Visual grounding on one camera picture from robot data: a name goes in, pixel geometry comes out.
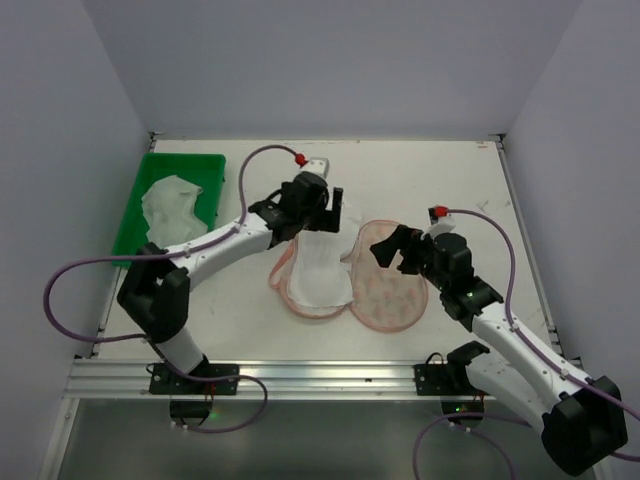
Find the floral laundry bag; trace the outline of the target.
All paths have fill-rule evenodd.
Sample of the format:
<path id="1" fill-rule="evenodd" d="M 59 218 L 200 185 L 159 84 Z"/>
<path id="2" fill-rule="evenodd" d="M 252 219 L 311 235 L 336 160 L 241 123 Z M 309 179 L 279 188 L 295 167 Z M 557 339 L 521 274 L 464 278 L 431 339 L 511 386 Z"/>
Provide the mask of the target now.
<path id="1" fill-rule="evenodd" d="M 287 307 L 297 316 L 325 320 L 345 311 L 368 328 L 380 332 L 396 333 L 417 323 L 426 311 L 429 291 L 425 280 L 417 276 L 403 276 L 397 270 L 378 266 L 369 248 L 392 233 L 398 224 L 388 220 L 362 222 L 356 244 L 345 261 L 350 263 L 353 290 L 351 303 L 330 316 L 309 316 L 289 299 L 287 286 L 296 255 L 297 237 L 274 265 L 269 275 L 269 286 L 278 291 Z"/>

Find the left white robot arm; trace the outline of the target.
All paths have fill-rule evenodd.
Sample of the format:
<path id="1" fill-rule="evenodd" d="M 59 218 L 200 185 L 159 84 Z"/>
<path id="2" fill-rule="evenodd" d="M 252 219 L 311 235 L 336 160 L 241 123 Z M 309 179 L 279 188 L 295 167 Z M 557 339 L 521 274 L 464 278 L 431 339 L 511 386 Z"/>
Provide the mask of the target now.
<path id="1" fill-rule="evenodd" d="M 236 220 L 165 250 L 143 246 L 131 261 L 117 302 L 172 371 L 194 380 L 208 359 L 187 328 L 191 292 L 204 280 L 303 230 L 337 233 L 343 190 L 302 172 Z"/>

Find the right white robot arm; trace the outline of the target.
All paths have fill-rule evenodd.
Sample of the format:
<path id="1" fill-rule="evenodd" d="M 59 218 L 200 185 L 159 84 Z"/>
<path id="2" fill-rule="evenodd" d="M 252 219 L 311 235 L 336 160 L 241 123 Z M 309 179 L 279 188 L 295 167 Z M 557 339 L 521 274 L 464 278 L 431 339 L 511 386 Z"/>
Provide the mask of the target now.
<path id="1" fill-rule="evenodd" d="M 382 268 L 399 256 L 399 272 L 436 287 L 445 312 L 477 337 L 448 355 L 455 379 L 519 415 L 561 470 L 578 476 L 627 444 L 617 385 L 606 376 L 592 378 L 533 337 L 476 275 L 464 237 L 400 225 L 370 251 Z"/>

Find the white bra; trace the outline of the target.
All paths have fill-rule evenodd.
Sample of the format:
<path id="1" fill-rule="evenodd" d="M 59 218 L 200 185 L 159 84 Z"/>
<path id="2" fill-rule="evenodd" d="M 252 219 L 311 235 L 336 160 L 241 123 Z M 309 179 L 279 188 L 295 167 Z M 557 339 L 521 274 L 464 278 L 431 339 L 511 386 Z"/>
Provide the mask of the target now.
<path id="1" fill-rule="evenodd" d="M 342 201 L 337 233 L 301 232 L 288 281 L 289 299 L 309 316 L 330 316 L 353 300 L 350 263 L 362 223 L 360 209 Z"/>
<path id="2" fill-rule="evenodd" d="M 195 205 L 202 192 L 200 186 L 176 175 L 153 183 L 141 199 L 148 241 L 166 248 L 204 235 L 208 227 L 195 215 Z"/>

